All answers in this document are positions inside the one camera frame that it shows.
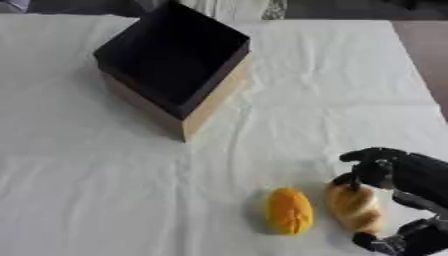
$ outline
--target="robotic hand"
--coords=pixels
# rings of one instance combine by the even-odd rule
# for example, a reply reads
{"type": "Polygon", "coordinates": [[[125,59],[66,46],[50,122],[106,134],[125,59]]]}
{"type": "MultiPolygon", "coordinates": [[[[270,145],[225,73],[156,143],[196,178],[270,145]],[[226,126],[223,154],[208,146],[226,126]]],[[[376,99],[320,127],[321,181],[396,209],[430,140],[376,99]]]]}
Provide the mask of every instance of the robotic hand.
{"type": "Polygon", "coordinates": [[[397,256],[421,256],[448,248],[448,163],[416,153],[390,148],[367,148],[340,156],[358,161],[352,172],[333,180],[335,185],[360,184],[392,189],[401,205],[435,213],[430,219],[410,222],[396,235],[379,239],[356,233],[353,242],[367,250],[397,256]]]}

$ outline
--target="bun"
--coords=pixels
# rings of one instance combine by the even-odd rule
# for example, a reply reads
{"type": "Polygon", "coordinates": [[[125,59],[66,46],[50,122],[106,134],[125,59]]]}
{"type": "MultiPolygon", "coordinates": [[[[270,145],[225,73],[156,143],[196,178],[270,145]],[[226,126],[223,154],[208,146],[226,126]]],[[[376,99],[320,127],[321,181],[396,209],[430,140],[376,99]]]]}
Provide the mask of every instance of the bun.
{"type": "Polygon", "coordinates": [[[384,216],[371,188],[361,185],[354,191],[350,185],[331,183],[327,186],[326,197],[330,212],[345,229],[373,235],[381,231],[384,216]]]}

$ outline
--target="table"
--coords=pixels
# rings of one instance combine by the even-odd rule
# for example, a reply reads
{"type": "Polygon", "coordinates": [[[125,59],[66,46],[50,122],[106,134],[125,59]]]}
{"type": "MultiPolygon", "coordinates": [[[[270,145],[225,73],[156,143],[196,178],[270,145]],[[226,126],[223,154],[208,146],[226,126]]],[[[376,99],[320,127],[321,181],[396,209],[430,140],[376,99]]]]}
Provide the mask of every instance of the table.
{"type": "MultiPolygon", "coordinates": [[[[133,21],[0,16],[2,255],[367,255],[323,202],[349,169],[338,154],[448,159],[439,106],[389,22],[232,25],[253,40],[245,85],[180,144],[109,93],[91,55],[133,21]],[[264,229],[260,200],[280,186],[315,208],[302,236],[264,229]]],[[[377,193],[384,235],[428,216],[377,193]]]]}
{"type": "Polygon", "coordinates": [[[394,21],[403,45],[448,118],[448,22],[394,21]]]}

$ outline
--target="orange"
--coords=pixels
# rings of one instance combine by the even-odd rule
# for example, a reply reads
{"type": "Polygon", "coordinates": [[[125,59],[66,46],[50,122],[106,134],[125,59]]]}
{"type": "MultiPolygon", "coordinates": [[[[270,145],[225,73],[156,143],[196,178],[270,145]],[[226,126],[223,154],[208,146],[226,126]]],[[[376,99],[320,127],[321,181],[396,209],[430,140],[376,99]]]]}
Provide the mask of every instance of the orange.
{"type": "Polygon", "coordinates": [[[313,224],[313,209],[308,198],[295,188],[278,188],[266,202],[266,219],[280,234],[297,235],[313,224]]]}

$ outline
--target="box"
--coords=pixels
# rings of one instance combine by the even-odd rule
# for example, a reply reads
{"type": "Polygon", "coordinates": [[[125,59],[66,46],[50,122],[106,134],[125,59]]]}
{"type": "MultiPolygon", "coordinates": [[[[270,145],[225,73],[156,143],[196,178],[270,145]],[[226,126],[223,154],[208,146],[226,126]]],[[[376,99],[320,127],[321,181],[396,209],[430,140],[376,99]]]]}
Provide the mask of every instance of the box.
{"type": "Polygon", "coordinates": [[[187,141],[244,77],[249,42],[242,33],[170,2],[94,56],[113,91],[187,141]]]}

